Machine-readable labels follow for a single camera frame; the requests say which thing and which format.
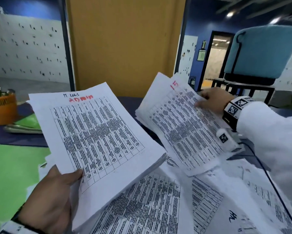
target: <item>sleeve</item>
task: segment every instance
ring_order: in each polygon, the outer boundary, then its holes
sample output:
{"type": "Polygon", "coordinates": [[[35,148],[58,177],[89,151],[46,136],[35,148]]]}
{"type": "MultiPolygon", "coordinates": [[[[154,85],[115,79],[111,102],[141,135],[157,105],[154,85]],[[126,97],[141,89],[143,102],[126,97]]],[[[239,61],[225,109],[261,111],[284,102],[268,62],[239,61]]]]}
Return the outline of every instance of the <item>sleeve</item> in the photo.
{"type": "Polygon", "coordinates": [[[292,117],[284,118],[265,103],[253,102],[240,112],[237,131],[253,142],[256,156],[292,201],[292,117]]]}

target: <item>office room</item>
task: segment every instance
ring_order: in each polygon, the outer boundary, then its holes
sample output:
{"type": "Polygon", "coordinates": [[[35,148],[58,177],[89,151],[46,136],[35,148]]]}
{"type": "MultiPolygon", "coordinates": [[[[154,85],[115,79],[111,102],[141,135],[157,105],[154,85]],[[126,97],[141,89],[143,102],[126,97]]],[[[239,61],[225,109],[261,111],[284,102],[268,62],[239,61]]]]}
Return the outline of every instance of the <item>office room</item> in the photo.
{"type": "Polygon", "coordinates": [[[292,233],[292,0],[0,0],[20,232],[292,233]]]}

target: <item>pen holder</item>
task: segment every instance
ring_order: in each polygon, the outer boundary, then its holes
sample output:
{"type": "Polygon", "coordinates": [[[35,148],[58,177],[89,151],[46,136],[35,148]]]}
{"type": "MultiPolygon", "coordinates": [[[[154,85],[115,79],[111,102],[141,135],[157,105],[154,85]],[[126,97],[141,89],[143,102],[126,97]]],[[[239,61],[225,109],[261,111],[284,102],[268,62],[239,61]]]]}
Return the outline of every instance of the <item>pen holder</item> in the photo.
{"type": "Polygon", "coordinates": [[[13,123],[18,117],[15,94],[0,97],[0,125],[13,123]]]}

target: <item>green paper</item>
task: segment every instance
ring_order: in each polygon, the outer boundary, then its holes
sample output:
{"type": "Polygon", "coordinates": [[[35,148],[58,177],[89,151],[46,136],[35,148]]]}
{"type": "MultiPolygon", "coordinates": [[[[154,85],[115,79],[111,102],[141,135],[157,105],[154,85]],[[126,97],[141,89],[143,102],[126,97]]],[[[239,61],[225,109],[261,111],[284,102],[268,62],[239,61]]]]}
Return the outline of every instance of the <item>green paper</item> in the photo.
{"type": "Polygon", "coordinates": [[[27,188],[39,182],[39,165],[49,148],[0,145],[0,225],[26,201],[27,188]]]}
{"type": "Polygon", "coordinates": [[[20,126],[31,127],[35,129],[41,129],[38,119],[36,118],[35,114],[32,114],[28,117],[25,117],[19,121],[16,121],[15,124],[20,126]]]}

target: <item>cable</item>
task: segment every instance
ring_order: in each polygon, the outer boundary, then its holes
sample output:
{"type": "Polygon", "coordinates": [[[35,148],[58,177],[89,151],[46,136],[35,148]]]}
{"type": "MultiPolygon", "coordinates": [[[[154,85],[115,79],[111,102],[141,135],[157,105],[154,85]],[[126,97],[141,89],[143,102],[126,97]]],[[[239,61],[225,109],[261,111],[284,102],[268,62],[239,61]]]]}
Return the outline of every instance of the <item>cable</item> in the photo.
{"type": "Polygon", "coordinates": [[[274,188],[274,190],[275,190],[275,192],[276,192],[278,198],[280,199],[281,204],[283,205],[283,207],[284,207],[286,213],[288,214],[290,220],[292,221],[292,216],[291,216],[291,214],[289,213],[289,211],[288,211],[286,205],[284,204],[284,201],[282,200],[282,198],[281,198],[281,196],[280,196],[278,190],[276,189],[276,187],[275,187],[275,185],[274,185],[272,179],[270,178],[269,174],[268,174],[267,171],[265,170],[265,168],[264,168],[263,164],[261,163],[260,159],[259,159],[259,158],[256,156],[256,154],[254,153],[253,149],[252,149],[248,144],[246,144],[246,143],[244,143],[244,142],[240,142],[240,143],[238,143],[238,144],[244,144],[245,146],[247,146],[247,147],[251,150],[251,152],[253,153],[254,157],[256,157],[256,159],[257,159],[257,161],[259,162],[260,166],[263,168],[263,170],[264,170],[264,172],[265,172],[265,175],[267,176],[267,178],[269,179],[271,185],[273,186],[273,188],[274,188]]]}

